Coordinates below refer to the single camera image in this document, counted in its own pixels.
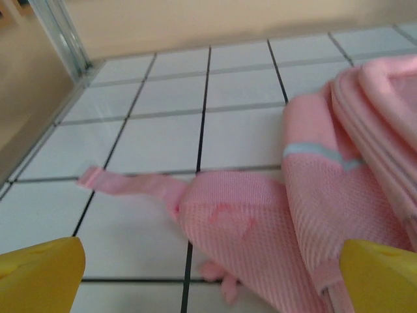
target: pink mesh fabric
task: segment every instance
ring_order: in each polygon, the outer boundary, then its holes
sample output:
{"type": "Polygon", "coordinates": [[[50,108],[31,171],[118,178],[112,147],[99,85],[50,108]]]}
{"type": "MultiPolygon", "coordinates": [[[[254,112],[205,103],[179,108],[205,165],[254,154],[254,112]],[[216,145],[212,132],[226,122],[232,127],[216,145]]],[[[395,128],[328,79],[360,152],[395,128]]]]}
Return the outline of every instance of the pink mesh fabric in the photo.
{"type": "Polygon", "coordinates": [[[410,249],[405,230],[365,164],[346,170],[320,151],[286,153],[294,143],[314,143],[339,154],[343,162],[358,156],[331,105],[327,85],[320,93],[293,99],[284,112],[283,171],[289,208],[301,255],[318,293],[343,281],[338,259],[346,239],[410,249]]]}
{"type": "Polygon", "coordinates": [[[417,57],[380,59],[339,74],[333,107],[409,237],[417,237],[417,57]]]}
{"type": "Polygon", "coordinates": [[[203,173],[181,201],[179,222],[195,246],[281,312],[326,312],[283,185],[250,173],[203,173]]]}

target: glass door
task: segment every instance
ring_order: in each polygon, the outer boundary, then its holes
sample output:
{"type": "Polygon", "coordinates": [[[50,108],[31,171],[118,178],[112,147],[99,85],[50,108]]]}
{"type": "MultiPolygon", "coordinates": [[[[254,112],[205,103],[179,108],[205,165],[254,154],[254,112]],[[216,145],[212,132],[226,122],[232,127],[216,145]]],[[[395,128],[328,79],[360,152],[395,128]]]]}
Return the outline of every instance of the glass door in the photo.
{"type": "Polygon", "coordinates": [[[71,22],[62,0],[23,0],[28,1],[71,78],[77,82],[91,67],[81,40],[71,22]]]}

